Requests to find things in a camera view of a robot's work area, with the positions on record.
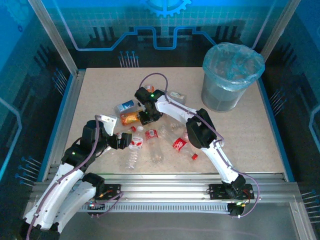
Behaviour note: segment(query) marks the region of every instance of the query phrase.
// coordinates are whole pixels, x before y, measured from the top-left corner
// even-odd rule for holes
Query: gear logo
[[[185,10],[187,4],[191,4],[190,0],[140,0],[145,9],[150,13],[155,13],[157,17],[162,15],[166,18],[174,14],[180,14],[180,10]]]
[[[22,25],[29,17],[28,0],[2,0],[0,7],[6,7],[14,21]]]

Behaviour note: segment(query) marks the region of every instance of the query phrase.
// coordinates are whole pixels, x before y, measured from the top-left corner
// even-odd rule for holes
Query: coca-cola bottle
[[[192,151],[192,149],[190,148],[190,144],[178,135],[176,135],[173,131],[171,131],[171,129],[168,126],[162,125],[159,128],[158,133],[179,153],[186,154],[190,156],[193,160],[197,159],[198,155],[194,153],[194,151]]]

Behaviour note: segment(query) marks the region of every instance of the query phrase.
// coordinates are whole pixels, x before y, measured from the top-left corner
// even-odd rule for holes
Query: crushed plastic bottle
[[[155,129],[149,129],[144,133],[150,152],[150,159],[153,163],[159,163],[164,159],[164,154],[160,148],[160,140]]]
[[[162,125],[159,128],[159,134],[163,137],[172,147],[179,153],[190,156],[193,160],[196,160],[198,155],[192,151],[190,144],[183,140],[181,137],[176,135],[166,125]]]
[[[138,126],[136,133],[132,136],[132,140],[129,145],[129,159],[126,163],[126,168],[128,169],[134,169],[138,159],[140,158],[141,149],[144,144],[143,131],[144,127]]]

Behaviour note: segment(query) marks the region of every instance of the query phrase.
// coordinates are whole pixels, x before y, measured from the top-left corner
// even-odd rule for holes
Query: red bottle label
[[[148,130],[145,132],[145,138],[147,140],[152,139],[152,138],[158,138],[158,133],[154,129]]]
[[[175,149],[178,150],[178,152],[180,152],[180,150],[184,147],[184,145],[186,145],[187,142],[183,139],[181,139],[180,137],[173,143],[172,147],[174,147]]]

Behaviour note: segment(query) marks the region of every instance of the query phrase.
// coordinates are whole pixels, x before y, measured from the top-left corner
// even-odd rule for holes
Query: glass panel
[[[138,57],[139,67],[201,66],[221,42],[259,51],[287,0],[43,2],[78,68],[92,68],[138,66],[122,57]]]
[[[320,3],[304,0],[266,62],[263,75],[276,124],[301,193],[320,193]],[[307,207],[318,206],[313,193]],[[319,208],[311,221],[317,221]],[[314,224],[320,233],[318,223]]]
[[[28,1],[2,3],[0,236],[13,239],[39,175],[70,74]]]

